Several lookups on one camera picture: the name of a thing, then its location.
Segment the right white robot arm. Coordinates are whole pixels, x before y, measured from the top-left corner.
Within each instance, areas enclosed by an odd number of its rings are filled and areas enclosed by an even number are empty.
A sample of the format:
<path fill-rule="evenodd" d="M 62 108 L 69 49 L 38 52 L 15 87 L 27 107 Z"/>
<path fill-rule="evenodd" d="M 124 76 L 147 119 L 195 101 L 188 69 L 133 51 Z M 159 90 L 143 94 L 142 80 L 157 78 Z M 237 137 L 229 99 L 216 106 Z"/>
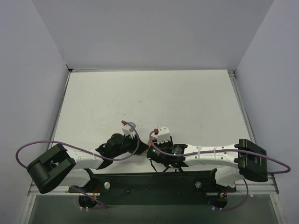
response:
<path fill-rule="evenodd" d="M 154 142 L 147 151 L 148 159 L 167 168 L 182 170 L 182 167 L 197 165 L 213 166 L 216 169 L 215 183 L 224 187 L 241 179 L 267 182 L 266 155 L 266 150 L 247 139 L 220 147 Z"/>

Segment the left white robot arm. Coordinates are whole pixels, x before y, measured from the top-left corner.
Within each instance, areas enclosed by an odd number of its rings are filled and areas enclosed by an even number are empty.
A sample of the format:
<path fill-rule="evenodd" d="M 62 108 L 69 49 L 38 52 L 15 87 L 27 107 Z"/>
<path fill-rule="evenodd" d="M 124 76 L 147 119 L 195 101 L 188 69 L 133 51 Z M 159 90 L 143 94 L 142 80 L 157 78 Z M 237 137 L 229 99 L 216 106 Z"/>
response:
<path fill-rule="evenodd" d="M 149 146 L 136 136 L 115 133 L 91 154 L 67 150 L 56 144 L 27 166 L 27 172 L 42 194 L 54 190 L 73 169 L 105 169 L 125 153 L 140 155 Z"/>

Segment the brown cardboard box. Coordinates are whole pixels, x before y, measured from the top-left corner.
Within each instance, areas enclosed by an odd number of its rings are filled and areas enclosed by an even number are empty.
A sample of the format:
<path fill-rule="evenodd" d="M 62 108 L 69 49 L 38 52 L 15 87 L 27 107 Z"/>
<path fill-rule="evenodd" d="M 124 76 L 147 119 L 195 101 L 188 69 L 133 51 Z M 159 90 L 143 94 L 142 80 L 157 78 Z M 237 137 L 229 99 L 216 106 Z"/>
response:
<path fill-rule="evenodd" d="M 157 138 L 154 137 L 154 136 L 151 136 L 150 139 L 151 139 L 151 141 L 152 141 L 153 143 L 156 143 L 156 141 L 157 141 Z M 148 149 L 145 150 L 146 153 L 148 152 L 148 150 L 149 150 L 150 147 L 152 146 L 151 141 L 149 140 L 148 143 L 147 143 L 147 145 L 148 145 Z"/>

